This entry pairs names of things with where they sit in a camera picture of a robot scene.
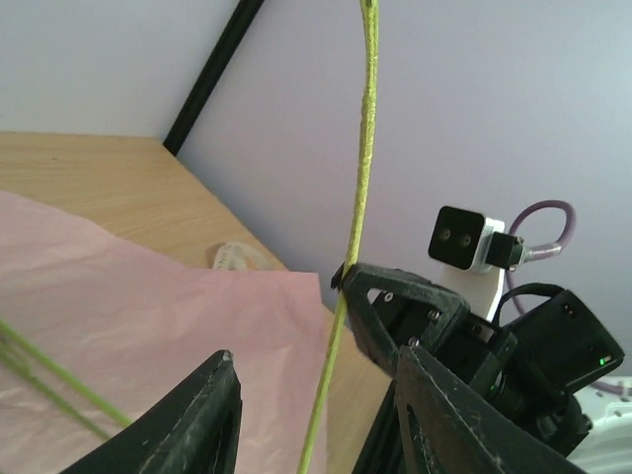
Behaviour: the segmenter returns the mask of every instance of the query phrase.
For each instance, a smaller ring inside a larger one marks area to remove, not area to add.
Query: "green stem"
[[[48,397],[55,405],[57,405],[62,411],[70,415],[72,418],[77,420],[81,425],[86,427],[88,430],[93,432],[95,435],[101,437],[103,440],[110,439],[110,435],[104,432],[97,425],[92,423],[86,417],[81,415],[77,410],[75,410],[72,405],[66,402],[63,398],[57,395],[54,390],[48,387],[45,383],[39,380],[35,375],[29,372],[29,370],[23,365],[17,363],[13,360],[8,353],[4,349],[0,349],[0,359],[7,365],[11,370],[13,370],[17,375],[24,378],[26,381],[31,383],[37,390],[43,393],[46,397]]]
[[[6,338],[9,340],[9,344],[11,344],[11,342],[16,343],[20,348],[22,348],[25,353],[27,353],[27,355],[31,356],[46,369],[59,377],[66,385],[68,385],[79,395],[92,403],[92,405],[97,407],[106,415],[110,416],[110,418],[117,422],[121,427],[126,428],[131,425],[131,420],[128,417],[117,410],[114,406],[110,405],[106,400],[101,398],[95,392],[90,390],[87,386],[81,383],[79,379],[74,377],[64,368],[57,365],[51,358],[40,352],[38,348],[33,346],[29,341],[26,340],[26,338],[21,336],[17,331],[15,331],[13,328],[11,328],[11,326],[9,326],[2,320],[0,320],[0,335],[6,336]]]

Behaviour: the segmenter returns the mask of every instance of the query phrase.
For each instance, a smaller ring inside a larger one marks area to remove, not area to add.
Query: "white wall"
[[[274,252],[319,272],[324,288],[351,222],[357,3],[265,4],[182,153]],[[516,277],[570,287],[632,353],[630,25],[624,1],[381,2],[361,257],[435,277],[426,252],[443,204],[511,220],[533,201],[568,199],[580,219],[575,240]],[[551,240],[561,217],[534,216],[523,234]]]
[[[0,0],[0,130],[164,138],[237,0]]]

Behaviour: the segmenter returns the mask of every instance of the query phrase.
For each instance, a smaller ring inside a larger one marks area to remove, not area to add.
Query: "white object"
[[[481,244],[477,250],[475,261],[485,260],[492,234],[504,230],[505,223],[502,220],[487,219],[484,234],[481,237],[481,242],[485,244]],[[445,265],[436,284],[462,295],[470,305],[472,313],[491,321],[503,296],[504,280],[505,270],[497,267],[473,266],[472,270],[463,271]]]
[[[609,376],[602,381],[630,387],[632,377]],[[632,398],[592,387],[575,396],[593,428],[569,460],[589,474],[632,473]]]

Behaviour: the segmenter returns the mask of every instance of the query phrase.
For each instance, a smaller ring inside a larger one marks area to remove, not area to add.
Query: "camera lens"
[[[500,373],[490,388],[487,401],[510,420],[524,411],[524,396],[518,386],[504,373]]]

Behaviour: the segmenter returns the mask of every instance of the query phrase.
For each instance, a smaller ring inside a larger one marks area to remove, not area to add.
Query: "black plastic housing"
[[[233,474],[241,385],[220,351],[131,426],[61,474]]]
[[[574,393],[621,365],[625,354],[587,306],[570,290],[533,308],[506,328],[524,356],[555,388]]]

